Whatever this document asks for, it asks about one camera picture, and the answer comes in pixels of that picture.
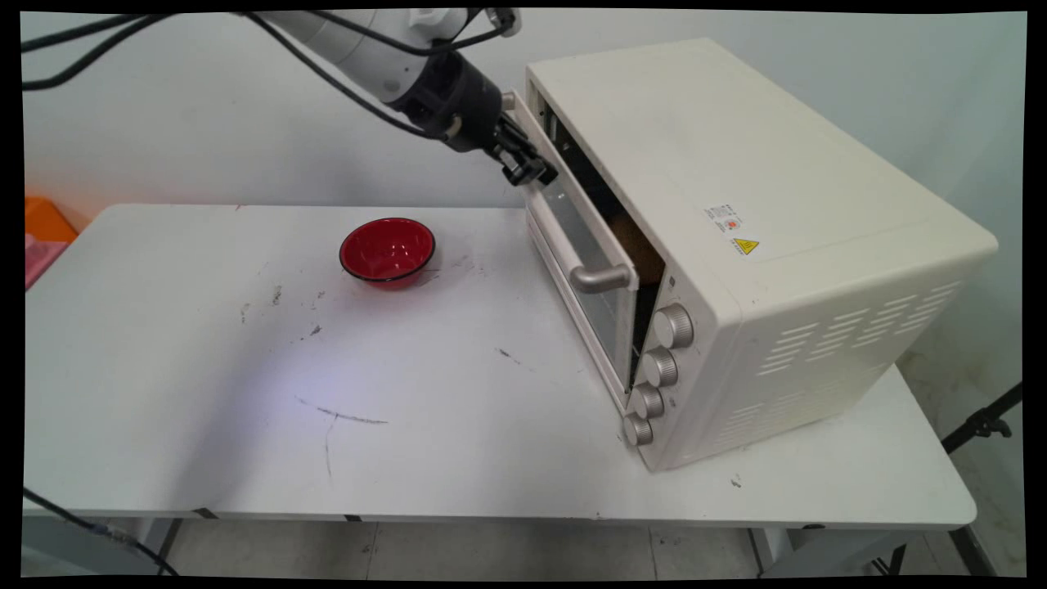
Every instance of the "sticker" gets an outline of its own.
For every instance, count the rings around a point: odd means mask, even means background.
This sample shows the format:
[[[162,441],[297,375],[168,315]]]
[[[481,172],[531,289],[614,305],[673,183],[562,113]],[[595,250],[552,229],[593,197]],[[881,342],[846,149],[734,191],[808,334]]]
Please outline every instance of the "sticker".
[[[735,239],[734,242],[738,244],[738,247],[741,247],[741,252],[745,255],[749,255],[760,244],[759,241],[750,241],[748,239]]]
[[[720,204],[703,208],[709,221],[716,225],[720,234],[739,255],[749,256],[760,244],[753,224],[747,221],[732,204]]]

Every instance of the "white table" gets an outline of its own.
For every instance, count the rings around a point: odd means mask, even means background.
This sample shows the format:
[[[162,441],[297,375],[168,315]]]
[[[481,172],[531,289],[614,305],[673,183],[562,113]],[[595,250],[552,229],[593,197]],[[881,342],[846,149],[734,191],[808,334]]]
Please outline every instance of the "white table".
[[[387,216],[437,237],[407,290],[338,263]],[[867,530],[768,574],[975,518],[896,369],[844,415],[649,473],[521,209],[113,206],[26,293],[25,370],[25,484],[86,516],[772,528],[776,561],[784,528]]]

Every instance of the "white wall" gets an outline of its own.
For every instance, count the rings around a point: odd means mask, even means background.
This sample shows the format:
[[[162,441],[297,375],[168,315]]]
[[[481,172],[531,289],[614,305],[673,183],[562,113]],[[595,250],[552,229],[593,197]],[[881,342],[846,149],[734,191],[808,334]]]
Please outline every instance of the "white wall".
[[[22,38],[97,17],[23,13]],[[489,25],[477,19],[466,33]],[[905,168],[940,132],[1006,15],[525,8],[464,52],[496,84],[527,63],[711,37]],[[23,56],[51,74],[95,42]],[[23,94],[28,191],[77,225],[119,201],[516,206],[498,165],[406,135],[328,87],[243,18],[183,15],[67,85]]]
[[[972,71],[948,122],[910,174],[1000,242],[1000,251],[899,366],[940,436],[1022,380],[1022,172],[1027,16]],[[1003,573],[1024,575],[1022,407],[1009,439],[975,438],[953,455],[978,503],[974,528]]]
[[[22,38],[93,18],[23,14]],[[519,35],[464,52],[519,89],[529,62],[711,37],[986,226],[999,254],[903,363],[944,435],[1021,379],[1026,23],[1024,13],[526,8]],[[23,77],[90,44],[23,56]],[[77,227],[120,201],[519,204],[486,156],[387,127],[227,15],[147,29],[66,86],[23,94],[23,117],[26,190]],[[1015,438],[979,438],[955,459],[995,564],[1024,574],[1021,410],[1007,417]]]

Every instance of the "toaster oven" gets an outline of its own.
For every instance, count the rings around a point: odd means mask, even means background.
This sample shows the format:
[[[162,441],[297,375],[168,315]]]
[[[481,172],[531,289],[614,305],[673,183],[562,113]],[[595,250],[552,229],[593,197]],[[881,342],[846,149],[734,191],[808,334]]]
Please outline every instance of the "toaster oven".
[[[651,471],[846,411],[997,249],[708,39],[526,80],[530,233]]]

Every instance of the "black cable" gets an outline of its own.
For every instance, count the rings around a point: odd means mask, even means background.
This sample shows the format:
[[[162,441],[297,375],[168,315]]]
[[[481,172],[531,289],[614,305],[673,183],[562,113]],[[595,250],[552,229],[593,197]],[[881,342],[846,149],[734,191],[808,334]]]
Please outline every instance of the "black cable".
[[[31,80],[29,82],[22,82],[22,91],[31,90],[47,90],[49,88],[54,88],[55,86],[61,86],[66,82],[72,80],[77,73],[87,69],[87,66],[91,65],[98,58],[106,54],[106,51],[112,49],[118,45],[121,41],[131,37],[132,35],[138,32],[139,30],[146,28],[147,26],[160,22],[161,20],[174,16],[174,14],[165,15],[152,15],[138,19],[134,24],[127,26],[119,32],[109,37],[102,43],[98,43],[93,49],[87,52],[83,58],[79,59],[71,66],[65,68],[61,72],[47,77],[45,80]]]
[[[505,32],[507,30],[509,30],[513,26],[513,23],[507,20],[506,22],[503,22],[494,30],[488,30],[487,32],[483,32],[481,35],[476,35],[475,37],[470,37],[469,39],[463,39],[462,41],[455,41],[453,43],[445,43],[445,44],[442,44],[442,45],[437,45],[437,46],[431,47],[429,49],[420,49],[418,47],[411,47],[410,45],[407,45],[406,43],[401,43],[400,41],[397,41],[396,39],[393,39],[392,37],[386,37],[386,36],[382,35],[381,32],[376,32],[374,30],[371,30],[370,28],[367,28],[367,27],[365,27],[363,25],[356,24],[355,22],[346,20],[346,19],[343,19],[343,18],[341,18],[341,17],[339,17],[337,15],[333,15],[333,14],[327,12],[327,10],[306,10],[306,12],[309,13],[309,14],[311,14],[311,15],[313,15],[313,16],[317,16],[317,17],[324,19],[324,20],[331,21],[331,22],[333,22],[333,23],[335,23],[337,25],[343,26],[343,27],[346,27],[346,28],[348,28],[350,30],[354,30],[356,32],[359,32],[360,35],[362,35],[364,37],[370,37],[370,38],[372,38],[372,39],[374,39],[376,41],[381,41],[382,43],[385,43],[386,45],[388,45],[388,46],[391,46],[391,47],[393,47],[395,49],[400,49],[401,51],[403,51],[405,53],[410,53],[413,55],[420,55],[420,56],[423,56],[423,58],[427,58],[429,55],[439,55],[440,53],[446,53],[448,51],[454,51],[454,50],[461,49],[463,47],[469,47],[470,45],[475,45],[477,43],[483,43],[484,41],[487,41],[489,39],[494,39],[495,37],[498,37],[499,35],[502,35],[503,32]]]
[[[283,45],[285,49],[287,49],[288,51],[290,51],[291,54],[293,54],[295,58],[298,58],[298,61],[300,61],[302,63],[304,63],[307,66],[309,66],[309,69],[313,70],[316,73],[316,75],[319,75],[320,77],[322,77],[325,82],[327,82],[328,84],[334,86],[339,92],[341,92],[342,94],[349,96],[349,98],[351,100],[353,100],[354,103],[356,103],[356,104],[360,105],[361,107],[363,107],[364,109],[366,109],[367,112],[370,112],[371,114],[374,114],[375,116],[381,118],[382,120],[388,122],[389,124],[393,124],[394,127],[396,127],[398,129],[406,131],[406,132],[410,133],[411,135],[417,135],[419,137],[424,137],[426,139],[443,140],[445,138],[445,135],[443,135],[443,134],[435,135],[435,134],[431,134],[431,133],[427,133],[427,132],[425,132],[425,131],[423,131],[423,130],[421,130],[421,129],[419,129],[417,127],[413,127],[410,124],[407,124],[406,122],[403,122],[402,120],[399,120],[399,119],[397,119],[397,118],[388,115],[385,112],[382,112],[381,110],[379,110],[378,107],[376,107],[375,105],[373,105],[370,101],[367,101],[367,100],[363,99],[362,97],[360,97],[356,92],[350,90],[341,82],[338,82],[338,80],[336,80],[333,75],[331,75],[327,71],[324,71],[324,68],[321,68],[318,65],[316,65],[316,62],[314,62],[314,61],[310,60],[308,56],[306,56],[305,53],[303,53],[302,51],[299,51],[283,35],[281,35],[280,32],[276,32],[276,29],[274,29],[272,26],[270,26],[269,23],[267,23],[264,20],[262,20],[262,17],[255,15],[254,13],[244,13],[244,16],[247,17],[247,18],[249,18],[254,24],[261,26],[263,30],[265,30],[266,32],[268,32],[273,39],[275,39],[276,41],[279,41],[280,44]]]
[[[22,497],[28,499],[29,501],[32,501],[34,503],[40,505],[44,509],[47,509],[48,512],[51,512],[52,514],[61,517],[63,520],[75,524],[86,529],[87,531],[90,531],[91,534],[94,534],[96,536],[103,536],[119,544],[134,546],[142,553],[144,553],[147,557],[149,557],[154,563],[156,563],[157,566],[168,571],[172,576],[178,576],[178,571],[176,571],[174,567],[169,565],[168,562],[161,559],[159,554],[150,550],[148,546],[146,546],[141,542],[138,542],[136,538],[124,533],[117,533],[116,530],[109,528],[109,526],[105,526],[102,524],[92,524],[87,520],[84,520],[82,518],[79,518],[70,514],[69,512],[63,509],[62,507],[59,507],[54,503],[51,503],[50,501],[44,499],[43,497],[40,497],[39,495],[32,493],[31,491],[29,491],[24,486],[22,488]]]
[[[36,51],[37,49],[43,49],[44,47],[50,47],[51,45],[58,45],[59,43],[65,43],[66,41],[72,41],[73,39],[80,39],[81,37],[102,32],[103,30],[108,30],[115,26],[120,26],[121,24],[127,24],[131,21],[136,21],[148,16],[149,15],[117,15],[108,19],[102,19],[101,21],[94,21],[82,26],[67,28],[65,30],[52,32],[51,35],[45,35],[43,37],[23,41],[22,52],[26,53],[29,51]]]

